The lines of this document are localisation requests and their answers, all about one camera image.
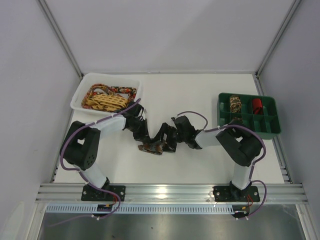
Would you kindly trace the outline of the orange grey floral tie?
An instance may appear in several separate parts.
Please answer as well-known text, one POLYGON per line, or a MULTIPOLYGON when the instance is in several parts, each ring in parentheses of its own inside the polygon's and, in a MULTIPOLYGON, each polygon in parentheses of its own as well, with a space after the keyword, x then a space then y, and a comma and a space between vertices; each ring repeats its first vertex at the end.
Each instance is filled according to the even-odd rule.
POLYGON ((162 155, 164 147, 167 145, 166 141, 155 141, 150 143, 143 143, 138 146, 138 149, 142 152, 146 152, 153 155, 162 155))

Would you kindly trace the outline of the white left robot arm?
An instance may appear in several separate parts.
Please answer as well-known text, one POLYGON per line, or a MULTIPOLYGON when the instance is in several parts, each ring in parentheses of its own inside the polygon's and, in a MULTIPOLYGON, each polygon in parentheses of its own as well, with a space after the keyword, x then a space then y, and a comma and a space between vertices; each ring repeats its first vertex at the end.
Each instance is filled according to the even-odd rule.
POLYGON ((92 188, 109 191, 110 181, 96 163, 100 140, 113 132, 129 130, 136 141, 149 143, 151 138, 144 112, 144 107, 133 101, 128 107, 94 122, 74 121, 60 148, 60 166, 66 171, 78 172, 92 188))

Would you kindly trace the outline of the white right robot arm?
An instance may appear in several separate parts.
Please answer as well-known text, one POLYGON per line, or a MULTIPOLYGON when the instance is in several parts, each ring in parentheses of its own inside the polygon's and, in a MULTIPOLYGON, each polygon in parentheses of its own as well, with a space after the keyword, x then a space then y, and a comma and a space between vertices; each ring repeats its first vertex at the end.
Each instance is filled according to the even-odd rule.
POLYGON ((266 146, 259 135, 235 119, 208 130, 196 129, 185 115, 172 120, 173 126, 163 123, 150 141, 156 150, 175 152, 178 143, 194 150, 222 146, 234 162, 230 185, 240 191, 251 185, 254 166, 266 155, 266 146))

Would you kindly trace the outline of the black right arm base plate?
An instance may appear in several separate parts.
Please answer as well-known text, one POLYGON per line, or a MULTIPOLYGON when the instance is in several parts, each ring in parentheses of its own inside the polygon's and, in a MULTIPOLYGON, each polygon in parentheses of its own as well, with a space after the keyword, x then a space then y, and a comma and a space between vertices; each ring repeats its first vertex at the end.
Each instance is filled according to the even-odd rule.
POLYGON ((244 203, 250 201, 257 203, 261 200, 258 188, 253 185, 248 186, 244 190, 231 185, 217 185, 212 190, 216 202, 244 203))

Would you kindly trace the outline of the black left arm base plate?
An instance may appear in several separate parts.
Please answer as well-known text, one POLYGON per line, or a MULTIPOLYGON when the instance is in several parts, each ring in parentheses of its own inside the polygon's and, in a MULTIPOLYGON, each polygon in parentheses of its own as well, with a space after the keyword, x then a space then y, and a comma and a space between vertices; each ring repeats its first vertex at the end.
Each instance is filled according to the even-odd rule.
MULTIPOLYGON (((125 200, 126 187, 124 185, 110 185, 109 191, 117 194, 122 202, 125 200)), ((112 202, 114 197, 112 194, 85 185, 82 189, 81 200, 84 202, 112 202)))

